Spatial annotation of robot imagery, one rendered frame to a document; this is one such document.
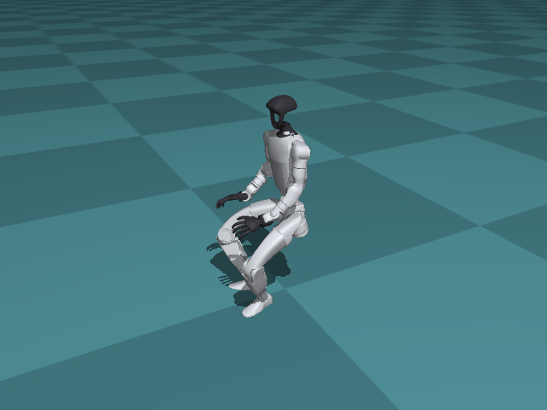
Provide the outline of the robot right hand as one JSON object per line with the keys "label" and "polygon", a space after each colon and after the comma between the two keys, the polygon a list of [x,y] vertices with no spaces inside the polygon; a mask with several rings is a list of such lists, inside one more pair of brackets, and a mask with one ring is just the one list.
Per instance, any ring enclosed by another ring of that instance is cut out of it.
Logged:
{"label": "robot right hand", "polygon": [[221,207],[224,207],[224,203],[226,201],[231,201],[231,200],[239,200],[240,202],[242,202],[242,200],[246,200],[248,199],[248,194],[247,193],[242,193],[241,191],[238,192],[238,194],[231,194],[229,196],[226,196],[225,198],[222,198],[220,199],[217,203],[216,203],[216,208],[219,208],[219,206]]}

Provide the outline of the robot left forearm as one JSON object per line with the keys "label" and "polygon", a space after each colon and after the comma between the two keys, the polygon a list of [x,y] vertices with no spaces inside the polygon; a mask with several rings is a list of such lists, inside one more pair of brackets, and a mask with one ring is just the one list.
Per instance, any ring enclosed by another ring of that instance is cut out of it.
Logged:
{"label": "robot left forearm", "polygon": [[268,213],[262,216],[265,223],[280,220],[288,208],[291,208],[296,203],[300,196],[300,192],[301,191],[297,186],[290,187],[286,195],[280,198],[274,208],[271,208]]}

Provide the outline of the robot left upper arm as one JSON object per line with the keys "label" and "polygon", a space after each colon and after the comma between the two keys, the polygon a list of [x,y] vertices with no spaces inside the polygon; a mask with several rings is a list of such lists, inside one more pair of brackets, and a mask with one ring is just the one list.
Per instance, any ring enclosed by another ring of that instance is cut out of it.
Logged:
{"label": "robot left upper arm", "polygon": [[290,183],[285,187],[285,193],[287,193],[290,187],[297,186],[301,191],[300,196],[302,195],[309,157],[310,148],[307,144],[303,143],[302,141],[293,141],[291,143],[291,175],[293,177],[293,183]]}

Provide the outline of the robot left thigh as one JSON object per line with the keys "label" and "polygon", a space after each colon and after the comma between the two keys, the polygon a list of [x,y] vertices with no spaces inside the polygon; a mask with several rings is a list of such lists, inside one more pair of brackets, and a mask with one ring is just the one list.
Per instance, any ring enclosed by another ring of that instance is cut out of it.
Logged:
{"label": "robot left thigh", "polygon": [[308,232],[308,222],[302,213],[293,213],[282,219],[243,264],[244,275],[251,279],[252,271],[262,267],[284,247],[287,247],[293,237],[304,237]]}

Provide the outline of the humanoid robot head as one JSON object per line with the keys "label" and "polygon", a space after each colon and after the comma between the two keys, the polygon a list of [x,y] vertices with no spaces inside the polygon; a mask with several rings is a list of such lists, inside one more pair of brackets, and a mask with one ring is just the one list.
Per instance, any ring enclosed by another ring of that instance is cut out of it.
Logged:
{"label": "humanoid robot head", "polygon": [[[273,127],[277,130],[279,129],[279,132],[276,133],[278,138],[288,137],[291,133],[298,135],[292,129],[291,123],[283,121],[285,114],[297,108],[297,103],[292,97],[287,95],[276,96],[268,101],[266,107],[270,110],[270,117]],[[274,114],[279,116],[279,122],[275,121]],[[284,135],[283,132],[289,132],[290,134]]]}

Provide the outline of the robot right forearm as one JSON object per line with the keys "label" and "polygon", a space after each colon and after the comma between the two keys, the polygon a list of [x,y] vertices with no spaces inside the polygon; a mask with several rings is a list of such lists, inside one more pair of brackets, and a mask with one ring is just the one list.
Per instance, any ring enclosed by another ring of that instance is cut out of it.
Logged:
{"label": "robot right forearm", "polygon": [[[248,194],[248,199],[242,200],[244,202],[248,202],[252,199],[252,197],[261,189],[261,187],[267,183],[267,178],[264,173],[262,173],[261,169],[257,173],[256,177],[251,181],[248,186],[246,187],[246,190],[242,193]],[[241,193],[241,194],[242,194]]]}

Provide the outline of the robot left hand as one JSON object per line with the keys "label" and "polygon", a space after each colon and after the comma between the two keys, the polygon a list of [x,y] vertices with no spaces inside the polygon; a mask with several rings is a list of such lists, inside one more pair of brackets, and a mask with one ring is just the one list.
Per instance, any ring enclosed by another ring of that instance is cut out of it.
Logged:
{"label": "robot left hand", "polygon": [[244,227],[243,229],[241,229],[240,231],[238,231],[236,233],[235,237],[237,237],[241,232],[248,230],[248,231],[244,232],[239,237],[239,240],[241,240],[242,237],[249,234],[250,232],[256,231],[260,226],[265,227],[265,226],[270,226],[270,225],[273,224],[273,221],[269,221],[269,222],[265,223],[262,216],[263,216],[263,214],[259,215],[258,218],[255,217],[255,216],[252,216],[252,217],[250,217],[250,216],[240,216],[240,217],[238,217],[237,220],[241,220],[241,221],[235,223],[232,226],[232,229],[233,229],[235,226],[239,225],[232,231],[232,233],[235,233],[235,231],[237,231],[238,229]]}

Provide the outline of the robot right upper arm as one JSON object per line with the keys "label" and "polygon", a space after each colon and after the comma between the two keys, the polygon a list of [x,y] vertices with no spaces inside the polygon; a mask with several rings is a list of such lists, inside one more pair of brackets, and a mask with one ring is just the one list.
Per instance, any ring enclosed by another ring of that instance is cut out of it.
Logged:
{"label": "robot right upper arm", "polygon": [[262,164],[261,171],[264,173],[267,177],[273,177],[272,168],[268,156],[268,135],[270,132],[274,130],[266,131],[263,133],[263,141],[265,143],[265,156],[267,158],[267,162]]}

